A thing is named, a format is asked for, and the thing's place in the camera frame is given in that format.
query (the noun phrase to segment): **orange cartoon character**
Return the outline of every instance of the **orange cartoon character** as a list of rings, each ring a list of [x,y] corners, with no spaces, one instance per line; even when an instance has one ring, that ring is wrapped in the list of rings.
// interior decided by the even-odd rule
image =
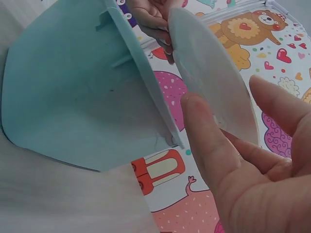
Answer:
[[[184,161],[176,150],[166,150],[148,159],[132,162],[135,175],[144,195],[150,194],[154,187],[184,173]]]
[[[307,92],[303,95],[302,100],[306,103],[311,104],[311,88],[307,90]]]
[[[215,35],[220,39],[225,36],[225,48],[230,48],[235,44],[257,45],[265,39],[280,45],[281,43],[273,36],[272,32],[285,29],[288,24],[286,17],[282,14],[272,13],[269,10],[258,10],[248,12],[221,23],[221,29]]]

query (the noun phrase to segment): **printed play mat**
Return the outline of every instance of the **printed play mat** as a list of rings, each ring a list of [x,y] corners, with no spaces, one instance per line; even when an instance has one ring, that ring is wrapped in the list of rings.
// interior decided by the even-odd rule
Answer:
[[[202,9],[197,16],[205,14]],[[266,7],[207,26],[230,54],[247,87],[251,75],[257,74],[311,104],[311,41],[303,27]],[[187,137],[180,106],[187,88],[177,67],[168,64],[162,48],[147,49],[145,54],[181,137]],[[252,103],[261,146],[290,157],[292,139]],[[189,145],[141,158],[132,166],[161,233],[224,232]]]

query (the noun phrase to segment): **white lid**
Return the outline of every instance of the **white lid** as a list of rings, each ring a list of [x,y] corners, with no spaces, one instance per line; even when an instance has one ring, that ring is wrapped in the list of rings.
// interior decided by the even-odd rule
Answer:
[[[220,128],[259,145],[249,93],[217,37],[198,17],[182,8],[171,9],[169,29],[174,60],[188,90],[209,102]]]

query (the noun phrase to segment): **white surface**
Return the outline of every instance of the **white surface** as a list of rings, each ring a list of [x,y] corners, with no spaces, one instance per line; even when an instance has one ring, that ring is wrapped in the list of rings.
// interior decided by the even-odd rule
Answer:
[[[188,90],[209,102],[220,128],[258,145],[257,121],[247,88],[217,37],[182,8],[171,9],[169,27],[173,56]]]
[[[15,147],[0,133],[2,233],[158,233],[131,165],[94,172]]]

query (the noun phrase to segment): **fingernail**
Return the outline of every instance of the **fingernail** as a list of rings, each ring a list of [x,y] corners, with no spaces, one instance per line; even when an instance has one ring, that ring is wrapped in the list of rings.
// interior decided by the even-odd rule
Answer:
[[[164,39],[160,39],[160,41],[166,45],[171,45],[170,43],[167,43]]]
[[[169,32],[169,30],[167,29],[167,27],[159,27],[159,29]]]
[[[166,50],[164,49],[164,52],[167,54],[167,55],[171,55],[172,53],[169,53],[169,52],[166,52]]]

